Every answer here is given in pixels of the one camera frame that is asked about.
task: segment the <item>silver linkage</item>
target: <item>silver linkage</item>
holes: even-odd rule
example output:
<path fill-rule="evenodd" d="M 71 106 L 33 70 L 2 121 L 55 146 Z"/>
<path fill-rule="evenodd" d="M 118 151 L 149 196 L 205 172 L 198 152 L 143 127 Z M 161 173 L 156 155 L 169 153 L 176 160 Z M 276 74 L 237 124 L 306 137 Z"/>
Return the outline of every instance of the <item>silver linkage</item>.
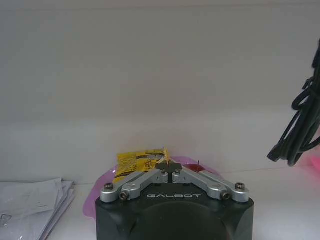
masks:
<path fill-rule="evenodd" d="M 104 203 L 111 203 L 118 197 L 123 201 L 136 199 L 150 184 L 166 182 L 168 182 L 168 173 L 161 169 L 152 169 L 147 173 L 135 171 L 115 184 L 106 183 L 101 189 L 100 200 Z"/>
<path fill-rule="evenodd" d="M 208 171 L 196 173 L 188 168 L 175 171 L 172 181 L 177 184 L 194 184 L 206 191 L 210 198 L 218 200 L 232 200 L 245 203 L 249 201 L 249 190 L 243 183 L 233 184 L 222 177 Z"/>

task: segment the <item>white wall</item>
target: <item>white wall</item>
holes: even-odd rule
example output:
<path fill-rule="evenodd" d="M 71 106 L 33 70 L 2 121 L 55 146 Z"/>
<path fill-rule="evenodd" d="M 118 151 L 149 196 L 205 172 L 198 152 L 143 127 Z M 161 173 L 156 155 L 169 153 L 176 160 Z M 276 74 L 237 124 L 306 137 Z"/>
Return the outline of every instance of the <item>white wall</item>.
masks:
<path fill-rule="evenodd" d="M 83 10 L 140 7 L 309 4 L 320 0 L 1 0 L 4 10 Z"/>
<path fill-rule="evenodd" d="M 0 181 L 92 183 L 116 153 L 162 146 L 220 172 L 285 167 L 266 155 L 312 75 L 319 13 L 1 11 Z"/>

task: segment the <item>logo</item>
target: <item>logo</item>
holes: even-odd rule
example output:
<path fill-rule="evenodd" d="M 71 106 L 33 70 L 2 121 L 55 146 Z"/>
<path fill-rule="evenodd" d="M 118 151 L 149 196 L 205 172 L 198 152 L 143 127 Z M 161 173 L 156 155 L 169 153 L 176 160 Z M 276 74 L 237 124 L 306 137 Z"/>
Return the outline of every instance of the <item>logo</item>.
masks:
<path fill-rule="evenodd" d="M 174 195 L 167 195 L 167 194 L 148 194 L 146 197 L 149 199 L 191 199 L 191 198 L 199 198 L 201 194 L 174 194 Z"/>

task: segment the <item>pink object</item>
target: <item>pink object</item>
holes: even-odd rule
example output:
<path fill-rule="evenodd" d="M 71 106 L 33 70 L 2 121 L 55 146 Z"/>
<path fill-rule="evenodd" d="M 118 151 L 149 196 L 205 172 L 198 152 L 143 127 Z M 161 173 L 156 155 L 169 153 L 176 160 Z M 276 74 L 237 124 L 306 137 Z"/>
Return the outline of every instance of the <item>pink object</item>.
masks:
<path fill-rule="evenodd" d="M 187 157 L 187 156 L 174 156 L 172 157 L 174 161 L 177 163 L 180 163 L 182 165 L 189 165 L 189 164 L 198 164 L 197 161 Z M 205 168 L 208 172 L 219 175 L 214 169 L 207 167 L 205 165 L 201 166 Z M 105 174 L 103 174 L 99 179 L 95 182 L 90 194 L 86 198 L 82 211 L 83 214 L 87 217 L 93 218 L 96 220 L 96 200 L 100 196 L 100 190 L 103 188 L 105 183 L 111 183 L 115 177 L 116 174 L 116 167 L 114 166 L 109 171 L 107 171 Z"/>
<path fill-rule="evenodd" d="M 310 157 L 311 163 L 313 166 L 320 171 L 320 157 L 319 156 L 311 156 Z"/>

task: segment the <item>cable connector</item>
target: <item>cable connector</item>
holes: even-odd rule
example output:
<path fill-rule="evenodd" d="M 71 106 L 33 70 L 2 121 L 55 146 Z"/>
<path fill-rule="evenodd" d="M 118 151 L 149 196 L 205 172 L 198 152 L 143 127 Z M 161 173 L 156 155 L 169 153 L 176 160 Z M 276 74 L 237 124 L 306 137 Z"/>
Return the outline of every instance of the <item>cable connector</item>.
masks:
<path fill-rule="evenodd" d="M 281 158 L 281 150 L 283 146 L 283 141 L 278 142 L 277 145 L 275 145 L 272 150 L 267 155 L 267 158 L 270 159 L 273 162 L 278 162 Z"/>

